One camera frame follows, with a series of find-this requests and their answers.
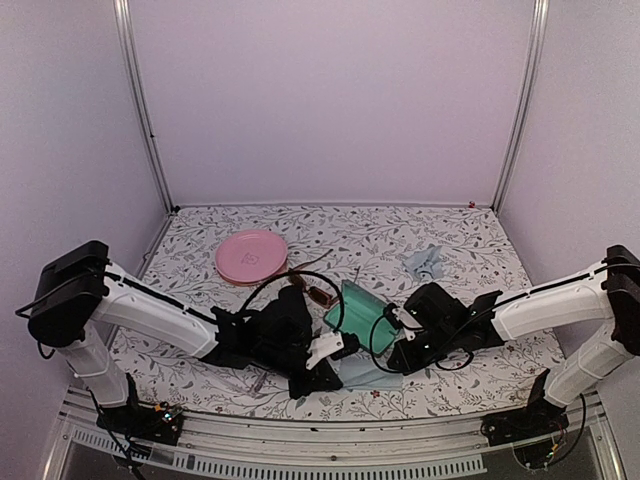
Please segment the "blue-grey cleaning cloth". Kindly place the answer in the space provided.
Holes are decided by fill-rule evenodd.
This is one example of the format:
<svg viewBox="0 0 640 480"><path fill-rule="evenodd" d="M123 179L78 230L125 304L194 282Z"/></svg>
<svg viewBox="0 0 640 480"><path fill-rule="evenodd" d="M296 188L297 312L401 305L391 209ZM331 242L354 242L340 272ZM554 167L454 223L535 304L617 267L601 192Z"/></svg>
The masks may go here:
<svg viewBox="0 0 640 480"><path fill-rule="evenodd" d="M401 375L383 372L370 359L356 356L341 360L338 375L348 390L391 391L400 390L403 386Z"/></svg>

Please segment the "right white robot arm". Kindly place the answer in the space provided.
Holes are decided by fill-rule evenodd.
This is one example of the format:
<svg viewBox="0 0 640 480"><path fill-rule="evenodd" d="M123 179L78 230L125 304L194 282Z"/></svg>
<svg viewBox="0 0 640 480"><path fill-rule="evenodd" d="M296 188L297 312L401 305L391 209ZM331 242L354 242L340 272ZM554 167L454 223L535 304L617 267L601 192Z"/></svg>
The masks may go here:
<svg viewBox="0 0 640 480"><path fill-rule="evenodd" d="M387 361L408 375L455 350L500 347L529 334L586 321L600 328L565 362L540 374L517 427L537 436L585 390L639 354L639 260L614 245L585 270L517 293L493 291L466 306L439 284L416 290L393 321L406 329Z"/></svg>

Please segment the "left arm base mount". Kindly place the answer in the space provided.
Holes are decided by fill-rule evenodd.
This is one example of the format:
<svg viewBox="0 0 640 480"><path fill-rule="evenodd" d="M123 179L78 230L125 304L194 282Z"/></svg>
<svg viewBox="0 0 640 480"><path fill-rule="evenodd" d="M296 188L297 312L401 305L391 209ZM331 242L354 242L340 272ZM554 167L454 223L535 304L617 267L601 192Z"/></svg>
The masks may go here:
<svg viewBox="0 0 640 480"><path fill-rule="evenodd" d="M139 402L135 382L126 373L128 398L124 406L97 408L96 425L129 439L142 439L176 446L184 423L183 407L166 401L149 406Z"/></svg>

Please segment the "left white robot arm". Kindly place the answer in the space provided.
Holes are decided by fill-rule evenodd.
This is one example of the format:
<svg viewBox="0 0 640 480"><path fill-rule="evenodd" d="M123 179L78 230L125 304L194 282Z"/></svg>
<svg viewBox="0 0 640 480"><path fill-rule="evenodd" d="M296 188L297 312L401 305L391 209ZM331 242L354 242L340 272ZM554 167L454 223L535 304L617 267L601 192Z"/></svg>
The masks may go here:
<svg viewBox="0 0 640 480"><path fill-rule="evenodd" d="M334 331L316 336L301 287L288 285L260 309L203 313L130 276L93 240L47 264L34 299L18 308L32 338L61 354L100 407L128 434L148 426L132 380L116 365L94 325L133 330L216 367L265 367L286 378L293 399L343 383L328 359L346 345Z"/></svg>

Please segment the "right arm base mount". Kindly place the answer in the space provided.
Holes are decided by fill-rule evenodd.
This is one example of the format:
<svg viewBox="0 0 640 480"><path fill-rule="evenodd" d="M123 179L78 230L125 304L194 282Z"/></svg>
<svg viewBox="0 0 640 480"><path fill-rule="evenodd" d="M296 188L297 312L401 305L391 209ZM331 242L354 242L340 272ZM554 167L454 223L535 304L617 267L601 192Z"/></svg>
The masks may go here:
<svg viewBox="0 0 640 480"><path fill-rule="evenodd" d="M547 470L561 463L576 449L585 430L587 404L584 394L580 393L580 427L571 446L566 447L569 427L566 407L557 407L544 399L544 383L549 374L550 370L546 369L536 377L524 407L488 414L481 420L480 433L488 439L490 446L559 434L556 440L517 449L514 453L517 462L529 471Z"/></svg>

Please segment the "grey case green lining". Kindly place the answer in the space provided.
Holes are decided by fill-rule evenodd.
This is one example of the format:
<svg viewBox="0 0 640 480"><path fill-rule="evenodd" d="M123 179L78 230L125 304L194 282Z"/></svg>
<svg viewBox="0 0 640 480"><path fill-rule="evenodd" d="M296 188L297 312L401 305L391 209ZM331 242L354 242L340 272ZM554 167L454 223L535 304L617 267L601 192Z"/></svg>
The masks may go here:
<svg viewBox="0 0 640 480"><path fill-rule="evenodd" d="M375 328L372 342L369 342L372 327L383 315L387 304L350 280L342 281L341 293L345 312L340 332L356 334L361 349L373 353L376 358L381 357L394 343L399 332L383 318Z"/></svg>

